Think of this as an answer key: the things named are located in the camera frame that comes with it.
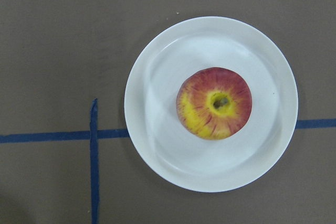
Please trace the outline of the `white plate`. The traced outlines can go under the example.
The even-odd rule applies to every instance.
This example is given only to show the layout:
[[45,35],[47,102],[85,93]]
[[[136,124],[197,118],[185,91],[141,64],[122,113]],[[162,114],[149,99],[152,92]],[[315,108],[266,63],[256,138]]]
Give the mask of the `white plate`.
[[[190,133],[179,121],[176,96],[199,70],[238,73],[253,100],[247,124],[223,140]],[[124,114],[134,147],[158,175],[201,192],[245,186],[285,152],[298,116],[296,82],[279,48],[258,29],[224,17],[180,22],[152,39],[130,72]]]

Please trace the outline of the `red yellow apple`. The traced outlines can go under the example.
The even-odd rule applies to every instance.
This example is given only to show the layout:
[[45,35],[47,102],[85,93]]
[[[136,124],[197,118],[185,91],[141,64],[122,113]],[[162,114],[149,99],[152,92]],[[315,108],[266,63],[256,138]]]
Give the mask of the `red yellow apple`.
[[247,82],[236,72],[219,67],[194,73],[176,97],[182,125],[205,140],[222,140],[240,131],[250,118],[252,104]]

